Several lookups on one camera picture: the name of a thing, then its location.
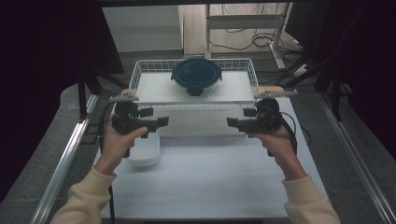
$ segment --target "round container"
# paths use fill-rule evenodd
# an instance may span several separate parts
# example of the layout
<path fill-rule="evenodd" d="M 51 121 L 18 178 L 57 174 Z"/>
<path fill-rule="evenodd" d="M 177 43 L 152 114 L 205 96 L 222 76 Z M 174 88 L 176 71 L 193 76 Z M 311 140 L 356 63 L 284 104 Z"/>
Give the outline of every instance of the round container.
<path fill-rule="evenodd" d="M 215 90 L 221 69 L 207 59 L 191 58 L 175 66 L 171 79 L 186 96 L 203 98 Z"/>

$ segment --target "sweater cuff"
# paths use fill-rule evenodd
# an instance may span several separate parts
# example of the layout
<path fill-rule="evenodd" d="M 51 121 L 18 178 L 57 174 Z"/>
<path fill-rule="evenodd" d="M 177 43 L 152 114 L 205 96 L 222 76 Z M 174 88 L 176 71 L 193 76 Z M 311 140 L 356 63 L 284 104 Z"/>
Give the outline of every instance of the sweater cuff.
<path fill-rule="evenodd" d="M 311 203 L 321 198 L 311 175 L 296 180 L 283 180 L 290 204 Z"/>
<path fill-rule="evenodd" d="M 108 188 L 116 177 L 116 175 L 101 174 L 92 167 L 85 178 L 79 182 L 78 187 L 90 194 L 107 195 Z"/>

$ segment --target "sleeve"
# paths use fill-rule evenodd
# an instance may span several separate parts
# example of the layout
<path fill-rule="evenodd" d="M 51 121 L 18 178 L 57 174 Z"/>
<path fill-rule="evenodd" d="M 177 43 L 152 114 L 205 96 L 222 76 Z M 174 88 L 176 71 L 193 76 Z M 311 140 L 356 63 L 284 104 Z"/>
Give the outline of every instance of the sleeve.
<path fill-rule="evenodd" d="M 70 188 L 67 203 L 56 212 L 51 224 L 101 223 L 101 210 L 110 199 L 107 190 L 115 178 L 92 167 L 81 182 Z"/>
<path fill-rule="evenodd" d="M 285 207 L 291 223 L 341 223 L 329 198 L 319 193 L 310 175 L 297 180 L 284 180 L 283 185 L 289 198 Z"/>

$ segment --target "dish rack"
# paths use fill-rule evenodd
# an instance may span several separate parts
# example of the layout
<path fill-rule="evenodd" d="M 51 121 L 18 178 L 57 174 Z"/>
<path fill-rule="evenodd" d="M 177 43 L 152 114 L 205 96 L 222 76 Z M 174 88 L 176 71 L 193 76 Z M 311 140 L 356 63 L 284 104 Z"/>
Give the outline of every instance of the dish rack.
<path fill-rule="evenodd" d="M 258 82 L 250 59 L 210 59 L 221 68 L 222 81 L 205 98 L 189 97 L 171 80 L 173 68 L 184 60 L 138 61 L 129 88 L 140 108 L 152 107 L 144 119 L 169 117 L 157 132 L 161 137 L 241 135 L 227 126 L 226 118 L 247 119 L 243 108 L 255 104 Z"/>

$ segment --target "white wall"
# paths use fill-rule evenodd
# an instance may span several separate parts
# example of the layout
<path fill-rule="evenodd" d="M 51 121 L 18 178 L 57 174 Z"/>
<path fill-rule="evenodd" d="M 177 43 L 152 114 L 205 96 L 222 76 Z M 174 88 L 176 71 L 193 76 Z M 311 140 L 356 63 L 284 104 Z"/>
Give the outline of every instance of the white wall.
<path fill-rule="evenodd" d="M 104 7 L 118 52 L 182 49 L 177 6 Z"/>

